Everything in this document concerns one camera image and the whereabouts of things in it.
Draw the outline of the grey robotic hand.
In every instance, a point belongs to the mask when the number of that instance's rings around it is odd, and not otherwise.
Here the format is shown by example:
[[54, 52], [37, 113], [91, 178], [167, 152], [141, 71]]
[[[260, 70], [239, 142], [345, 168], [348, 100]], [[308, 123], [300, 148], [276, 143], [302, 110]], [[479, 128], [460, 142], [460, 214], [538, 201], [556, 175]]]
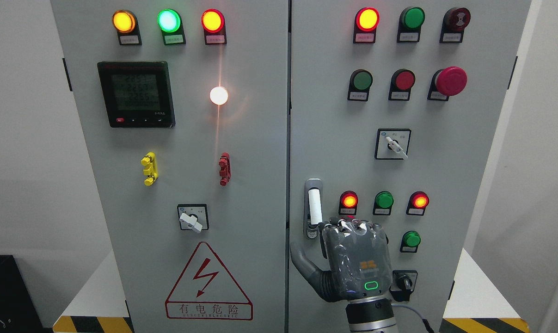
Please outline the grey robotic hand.
[[357, 301], [384, 295], [392, 284], [388, 241], [381, 225], [338, 218], [320, 225], [323, 255], [330, 270], [319, 269], [297, 243], [291, 261], [317, 295], [326, 302]]

